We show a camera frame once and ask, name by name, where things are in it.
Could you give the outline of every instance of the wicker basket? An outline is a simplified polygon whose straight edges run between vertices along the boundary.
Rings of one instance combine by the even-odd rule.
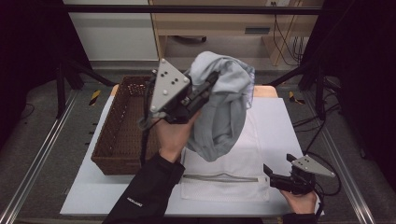
[[[149,76],[125,77],[114,97],[105,124],[92,153],[92,161],[105,175],[134,175],[140,169],[142,131],[137,121],[143,116],[145,82]],[[160,148],[150,133],[146,158]]]

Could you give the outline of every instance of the wall outlet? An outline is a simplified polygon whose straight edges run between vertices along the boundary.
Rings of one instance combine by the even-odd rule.
[[[290,0],[267,0],[266,7],[287,7]]]

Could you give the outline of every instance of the white wall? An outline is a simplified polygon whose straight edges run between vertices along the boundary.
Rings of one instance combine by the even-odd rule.
[[[147,5],[147,0],[64,0],[65,4]],[[69,13],[90,61],[158,60],[148,13]]]

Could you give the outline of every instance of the gray cloth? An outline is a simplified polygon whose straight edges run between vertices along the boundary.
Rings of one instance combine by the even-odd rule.
[[[203,84],[214,71],[219,72],[219,79],[187,143],[188,149],[196,151],[206,161],[215,161],[227,154],[238,140],[247,114],[244,94],[254,68],[235,58],[205,51],[195,58],[188,71],[192,85]]]

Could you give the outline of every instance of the white tabletop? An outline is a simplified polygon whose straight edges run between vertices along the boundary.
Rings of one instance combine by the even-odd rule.
[[[110,96],[93,135],[87,154],[70,189],[63,215],[105,216],[124,192],[132,175],[103,175],[91,161],[95,144],[104,125],[114,96]],[[253,99],[250,108],[256,118],[258,136],[265,146],[264,163],[275,174],[290,175],[291,164],[286,161],[290,153],[302,157],[298,140],[292,128],[288,111],[281,98]],[[169,199],[166,216],[173,217],[275,217],[288,213],[286,200],[277,189],[269,189],[269,202],[215,203],[182,199],[180,185],[176,185]]]

